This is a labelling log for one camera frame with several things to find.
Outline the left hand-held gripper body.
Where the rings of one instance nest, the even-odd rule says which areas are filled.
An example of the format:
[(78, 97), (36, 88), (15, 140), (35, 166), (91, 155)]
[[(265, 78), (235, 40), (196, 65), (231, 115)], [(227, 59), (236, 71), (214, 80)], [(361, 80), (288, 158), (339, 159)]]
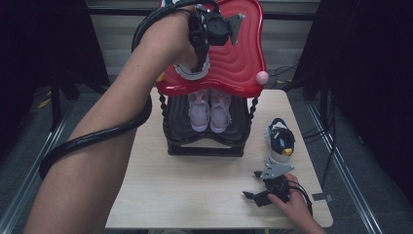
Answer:
[(201, 23), (210, 45), (225, 45), (228, 40), (232, 45), (238, 43), (245, 15), (238, 13), (224, 18), (218, 7), (206, 8), (203, 4), (196, 6), (196, 13), (201, 17)]

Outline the metal floor rail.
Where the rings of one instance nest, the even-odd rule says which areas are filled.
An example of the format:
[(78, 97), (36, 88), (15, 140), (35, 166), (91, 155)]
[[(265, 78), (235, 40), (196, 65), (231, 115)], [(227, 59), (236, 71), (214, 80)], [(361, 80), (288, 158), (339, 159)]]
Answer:
[(41, 183), (38, 170), (43, 158), (68, 135), (73, 106), (62, 110), (52, 128), (52, 111), (37, 109), (23, 123), (22, 134), (0, 165), (0, 234), (21, 234)]
[(320, 113), (314, 104), (308, 104), (308, 109), (316, 128), (321, 131), (321, 138), (326, 146), (329, 156), (341, 177), (344, 186), (346, 187), (353, 204), (356, 207), (357, 213), (361, 218), (368, 234), (384, 234), (383, 230), (376, 218), (376, 215), (371, 210), (364, 195), (361, 193), (354, 176), (344, 160), (341, 151), (336, 145), (335, 136), (326, 129), (321, 123)]

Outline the person's right hand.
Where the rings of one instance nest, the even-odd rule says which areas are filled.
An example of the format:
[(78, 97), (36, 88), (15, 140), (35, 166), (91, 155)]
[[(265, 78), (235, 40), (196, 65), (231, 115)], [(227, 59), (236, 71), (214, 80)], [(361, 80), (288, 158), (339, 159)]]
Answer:
[(297, 226), (308, 224), (313, 220), (303, 195), (295, 189), (289, 190), (289, 201), (286, 203), (274, 194), (269, 194), (268, 198)]

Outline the black metal stand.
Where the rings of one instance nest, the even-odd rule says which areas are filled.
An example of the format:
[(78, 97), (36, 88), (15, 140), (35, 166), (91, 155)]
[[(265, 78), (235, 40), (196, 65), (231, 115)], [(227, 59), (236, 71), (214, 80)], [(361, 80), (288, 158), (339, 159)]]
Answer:
[(69, 100), (75, 100), (80, 93), (72, 79), (57, 74), (51, 76), (50, 88), (52, 102), (51, 130), (54, 131), (62, 120), (60, 94), (63, 94)]

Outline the red and black shoe rack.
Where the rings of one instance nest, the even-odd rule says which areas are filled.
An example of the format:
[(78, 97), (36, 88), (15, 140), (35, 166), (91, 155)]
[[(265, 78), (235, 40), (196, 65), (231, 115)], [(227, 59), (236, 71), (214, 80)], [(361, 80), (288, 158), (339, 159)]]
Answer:
[[(209, 50), (210, 68), (196, 81), (182, 78), (174, 67), (156, 83), (164, 115), (164, 133), (170, 155), (208, 155), (241, 157), (249, 137), (251, 120), (263, 86), (256, 75), (266, 69), (261, 49), (263, 11), (258, 0), (217, 0), (227, 18), (243, 15), (238, 43), (213, 46)], [(231, 96), (233, 122), (222, 134), (211, 130), (197, 133), (190, 127), (187, 96), (200, 89), (213, 88)]]

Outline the person's left hand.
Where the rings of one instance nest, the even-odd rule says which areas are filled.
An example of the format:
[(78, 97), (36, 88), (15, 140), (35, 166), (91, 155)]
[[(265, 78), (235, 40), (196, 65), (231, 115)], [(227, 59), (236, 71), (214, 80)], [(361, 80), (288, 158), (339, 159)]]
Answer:
[(139, 46), (148, 49), (163, 67), (170, 64), (196, 67), (198, 58), (188, 39), (191, 13), (192, 8), (184, 8), (157, 20), (146, 30)]

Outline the black curtain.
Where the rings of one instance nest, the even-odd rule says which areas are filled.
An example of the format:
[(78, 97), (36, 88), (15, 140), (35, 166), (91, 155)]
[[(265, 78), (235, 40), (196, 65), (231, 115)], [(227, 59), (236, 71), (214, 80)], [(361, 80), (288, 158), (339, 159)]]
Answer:
[(413, 204), (413, 0), (320, 0), (293, 80), (326, 87)]
[(14, 144), (34, 91), (109, 84), (86, 0), (0, 0), (0, 158)]

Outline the grey tape strip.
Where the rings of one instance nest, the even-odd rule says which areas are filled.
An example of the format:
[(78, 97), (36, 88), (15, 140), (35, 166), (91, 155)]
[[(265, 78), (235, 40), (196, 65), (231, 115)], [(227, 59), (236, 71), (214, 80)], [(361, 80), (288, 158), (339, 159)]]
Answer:
[(333, 201), (333, 197), (324, 193), (316, 193), (312, 195), (314, 201), (325, 201), (327, 203)]

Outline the purple jelly sandal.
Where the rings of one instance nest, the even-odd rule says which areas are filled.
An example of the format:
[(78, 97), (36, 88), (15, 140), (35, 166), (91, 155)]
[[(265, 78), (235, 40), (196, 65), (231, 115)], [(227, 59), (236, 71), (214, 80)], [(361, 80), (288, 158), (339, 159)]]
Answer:
[(195, 132), (203, 132), (209, 123), (209, 92), (199, 90), (188, 95), (190, 124)]
[(215, 133), (223, 133), (231, 124), (231, 97), (218, 90), (212, 90), (210, 95), (210, 129)]

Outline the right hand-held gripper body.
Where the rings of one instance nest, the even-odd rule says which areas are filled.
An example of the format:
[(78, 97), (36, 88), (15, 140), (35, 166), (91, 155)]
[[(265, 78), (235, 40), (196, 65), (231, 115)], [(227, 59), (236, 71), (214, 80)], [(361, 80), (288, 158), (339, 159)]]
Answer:
[(267, 199), (269, 194), (276, 195), (283, 202), (289, 200), (289, 182), (285, 174), (294, 169), (287, 164), (268, 164), (261, 174), (266, 190), (261, 193), (263, 199)]

